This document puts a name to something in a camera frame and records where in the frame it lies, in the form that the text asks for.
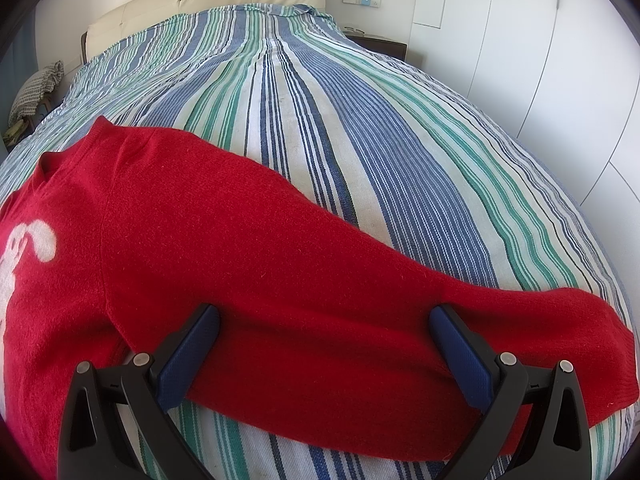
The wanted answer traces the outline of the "red sweater with white motif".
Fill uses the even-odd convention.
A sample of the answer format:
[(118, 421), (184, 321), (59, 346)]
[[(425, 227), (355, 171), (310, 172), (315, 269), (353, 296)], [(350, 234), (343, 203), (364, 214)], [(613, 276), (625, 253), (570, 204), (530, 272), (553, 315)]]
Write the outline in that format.
[(190, 399), (322, 448), (454, 454), (476, 415), (427, 336), (438, 304), (527, 364), (572, 362), (590, 425), (639, 395), (634, 337), (602, 299), (458, 281), (257, 162), (99, 118), (1, 208), (1, 414), (41, 477), (76, 365), (153, 350), (206, 302), (222, 329)]

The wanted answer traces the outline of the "pile of folded towels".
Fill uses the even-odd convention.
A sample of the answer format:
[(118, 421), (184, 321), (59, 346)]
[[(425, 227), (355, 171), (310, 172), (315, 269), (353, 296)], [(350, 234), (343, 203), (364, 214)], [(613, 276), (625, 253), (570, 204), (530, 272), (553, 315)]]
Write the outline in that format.
[(38, 106), (52, 94), (64, 77), (64, 63), (58, 60), (30, 76), (18, 90), (12, 103), (8, 126), (19, 120), (35, 116)]

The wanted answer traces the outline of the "striped blue green bedspread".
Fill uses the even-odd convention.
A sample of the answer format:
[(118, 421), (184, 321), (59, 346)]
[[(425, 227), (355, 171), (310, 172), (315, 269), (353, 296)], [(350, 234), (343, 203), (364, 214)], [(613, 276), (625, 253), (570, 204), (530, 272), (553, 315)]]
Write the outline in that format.
[[(6, 158), (1, 208), (41, 155), (68, 150), (99, 118), (192, 133), (257, 162), (311, 203), (458, 281), (588, 292), (636, 336), (612, 266), (547, 170), (463, 96), (360, 48), (310, 6), (220, 6), (116, 42)], [(597, 425), (587, 419), (593, 478), (623, 460), (637, 412), (638, 399)], [(189, 393), (170, 414), (221, 479), (431, 479), (454, 456), (409, 462), (322, 448), (210, 410)]]

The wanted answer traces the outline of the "dark bedside table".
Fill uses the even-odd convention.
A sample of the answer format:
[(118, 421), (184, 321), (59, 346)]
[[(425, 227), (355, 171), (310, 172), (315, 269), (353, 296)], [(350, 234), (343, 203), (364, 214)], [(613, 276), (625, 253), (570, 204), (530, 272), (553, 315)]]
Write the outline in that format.
[(344, 35), (369, 51), (384, 54), (399, 61), (405, 61), (407, 45), (388, 38), (360, 34), (360, 32), (344, 32)]

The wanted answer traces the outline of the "white wardrobe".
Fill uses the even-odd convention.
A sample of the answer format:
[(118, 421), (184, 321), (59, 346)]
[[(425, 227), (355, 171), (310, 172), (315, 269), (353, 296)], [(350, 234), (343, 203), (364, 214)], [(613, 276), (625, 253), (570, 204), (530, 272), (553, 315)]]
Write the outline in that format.
[(525, 146), (639, 275), (639, 45), (610, 0), (416, 0), (410, 50)]

